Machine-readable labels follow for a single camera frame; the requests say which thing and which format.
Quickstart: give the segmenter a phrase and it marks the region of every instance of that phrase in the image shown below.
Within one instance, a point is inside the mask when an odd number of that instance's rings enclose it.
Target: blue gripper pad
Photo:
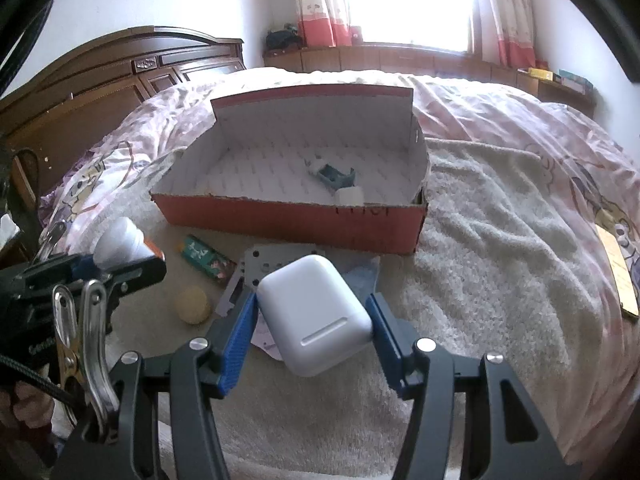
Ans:
[[[404,399],[408,391],[405,360],[411,358],[412,342],[406,339],[406,334],[399,327],[398,320],[391,313],[382,294],[371,294],[364,307],[373,323],[373,345],[386,383]]]
[[[73,280],[92,280],[100,276],[100,269],[94,264],[94,256],[85,254],[71,267]]]
[[[218,389],[220,394],[225,397],[238,384],[240,370],[246,351],[251,344],[251,338],[254,334],[255,323],[258,320],[258,301],[254,293],[251,293],[245,304],[241,307],[241,312],[231,329],[228,340],[226,342],[225,351],[222,354],[222,366],[220,370],[220,378],[218,380]]]

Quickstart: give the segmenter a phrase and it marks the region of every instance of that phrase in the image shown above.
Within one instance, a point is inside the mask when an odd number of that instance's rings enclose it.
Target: wooden cabinet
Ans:
[[[302,72],[340,72],[340,51],[337,48],[310,49],[300,51]]]
[[[264,65],[283,68],[289,72],[302,72],[302,56],[299,50],[293,52],[273,50],[268,56],[264,56]]]
[[[564,103],[593,117],[593,99],[552,81],[533,78],[513,68],[505,68],[462,54],[434,51],[418,46],[364,44],[272,50],[264,55],[265,66],[290,72],[340,72],[341,70],[382,70],[382,72],[462,78],[483,83],[499,83],[519,88],[544,102]]]

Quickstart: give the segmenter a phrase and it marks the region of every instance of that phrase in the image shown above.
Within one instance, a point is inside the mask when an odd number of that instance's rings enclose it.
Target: white bottle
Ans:
[[[164,254],[126,216],[116,218],[95,245],[94,264],[102,270]]]

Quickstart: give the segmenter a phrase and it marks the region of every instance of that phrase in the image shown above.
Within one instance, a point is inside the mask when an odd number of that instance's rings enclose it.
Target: red cardboard box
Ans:
[[[375,253],[415,250],[430,163],[411,88],[329,84],[211,101],[214,126],[152,189],[176,225]],[[356,171],[365,205],[335,205],[308,172]]]

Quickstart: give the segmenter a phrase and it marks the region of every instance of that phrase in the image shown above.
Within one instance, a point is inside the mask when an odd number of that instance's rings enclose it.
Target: pink curtain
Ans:
[[[500,63],[512,68],[535,67],[531,0],[490,0],[498,30]]]
[[[296,0],[298,27],[307,46],[350,45],[344,0]]]

